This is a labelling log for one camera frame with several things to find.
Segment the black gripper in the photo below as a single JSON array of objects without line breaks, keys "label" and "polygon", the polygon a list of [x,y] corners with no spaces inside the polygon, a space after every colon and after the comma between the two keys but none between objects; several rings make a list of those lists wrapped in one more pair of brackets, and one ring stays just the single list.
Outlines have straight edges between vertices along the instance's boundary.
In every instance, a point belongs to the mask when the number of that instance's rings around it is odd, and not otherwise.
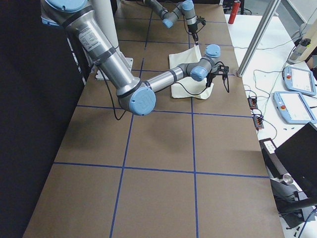
[{"label": "black gripper", "polygon": [[190,34],[192,35],[192,37],[193,37],[193,40],[194,40],[194,42],[195,42],[195,45],[197,46],[197,45],[199,44],[199,37],[198,37],[198,34],[197,34],[197,31],[198,31],[197,23],[187,25],[187,27],[188,27],[189,33],[190,33]]},{"label": "black gripper", "polygon": [[210,72],[207,76],[206,87],[211,87],[213,79],[216,77],[215,72]]}]

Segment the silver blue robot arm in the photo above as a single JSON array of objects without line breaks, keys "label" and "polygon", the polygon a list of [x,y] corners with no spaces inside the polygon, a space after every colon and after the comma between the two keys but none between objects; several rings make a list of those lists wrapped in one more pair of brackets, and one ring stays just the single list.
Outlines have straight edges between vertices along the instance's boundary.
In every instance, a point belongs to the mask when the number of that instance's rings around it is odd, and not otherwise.
[{"label": "silver blue robot arm", "polygon": [[215,74],[215,59],[220,47],[206,47],[205,55],[195,63],[183,63],[149,80],[135,77],[121,53],[108,0],[43,0],[42,19],[45,24],[61,26],[79,40],[88,56],[106,74],[116,88],[121,107],[134,115],[144,116],[155,107],[157,91],[192,77],[202,81]]},{"label": "silver blue robot arm", "polygon": [[167,29],[171,28],[180,17],[184,17],[188,34],[193,37],[195,45],[199,44],[198,24],[202,23],[205,26],[206,22],[204,18],[199,18],[196,15],[192,0],[178,2],[172,11],[169,11],[157,0],[143,0],[142,2],[158,15]]}]

